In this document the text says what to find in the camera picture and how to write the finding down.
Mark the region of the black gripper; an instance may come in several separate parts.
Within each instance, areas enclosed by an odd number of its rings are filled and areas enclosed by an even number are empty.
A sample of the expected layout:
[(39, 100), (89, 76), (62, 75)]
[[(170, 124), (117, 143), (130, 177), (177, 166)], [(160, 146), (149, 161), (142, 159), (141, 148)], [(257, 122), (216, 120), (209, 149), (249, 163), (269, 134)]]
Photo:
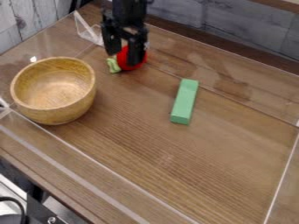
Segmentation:
[(126, 41), (126, 64), (136, 66), (145, 57), (148, 46), (145, 29), (146, 0), (112, 0), (110, 8), (102, 9), (101, 36), (108, 55), (121, 50)]

